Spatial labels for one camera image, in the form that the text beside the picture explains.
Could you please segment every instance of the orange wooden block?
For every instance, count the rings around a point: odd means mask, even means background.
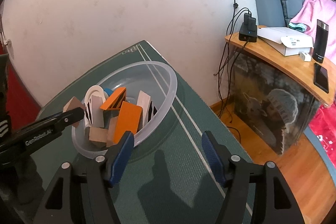
[[[114,145],[113,138],[114,138],[114,132],[117,126],[117,121],[118,121],[118,116],[110,119],[109,132],[107,133],[106,147],[110,147],[111,145]]]
[[[126,100],[126,88],[117,88],[110,97],[101,105],[103,110],[120,109],[123,101]]]
[[[117,144],[125,131],[136,134],[142,127],[142,107],[128,102],[121,105],[117,126],[115,127],[113,142]]]
[[[85,110],[85,106],[82,104],[80,100],[78,100],[75,96],[71,98],[71,100],[63,107],[63,112],[67,112],[69,110],[72,110],[76,107],[81,107],[83,110]],[[74,127],[78,127],[79,122],[75,122],[72,124]]]

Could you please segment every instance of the white power adapter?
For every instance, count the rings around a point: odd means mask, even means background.
[[[303,61],[306,61],[306,62],[310,62],[311,61],[311,56],[308,53],[306,53],[306,52],[300,52],[299,55],[300,55],[300,58]]]

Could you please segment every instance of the phone screen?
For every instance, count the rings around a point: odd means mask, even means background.
[[[326,93],[329,93],[328,71],[317,63],[315,63],[314,84],[324,90]]]

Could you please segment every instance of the metal screw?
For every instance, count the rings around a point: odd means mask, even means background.
[[[269,168],[274,168],[274,167],[275,167],[275,163],[272,162],[272,161],[269,161],[269,162],[267,162],[267,166],[268,166]]]
[[[70,163],[68,163],[68,162],[65,162],[65,163],[62,164],[63,169],[67,169],[69,167],[70,167]]]
[[[238,155],[232,155],[232,156],[231,156],[231,159],[232,159],[233,161],[240,161],[240,157],[239,157]]]
[[[96,157],[96,162],[102,162],[105,159],[104,156],[98,156]]]

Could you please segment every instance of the green table mat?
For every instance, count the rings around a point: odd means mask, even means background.
[[[82,99],[92,85],[113,71],[139,61],[165,59],[141,41],[95,66],[55,96],[39,118],[62,111],[76,96]],[[215,183],[201,146],[201,133],[211,130],[232,154],[252,162],[226,126],[176,72],[173,107],[158,128],[136,147],[120,183],[110,190],[121,223],[215,223],[225,196]],[[32,155],[46,188],[58,167],[82,156],[71,140],[71,128]],[[243,223],[250,223],[254,185],[251,185]],[[82,185],[87,223],[93,223],[86,186]]]

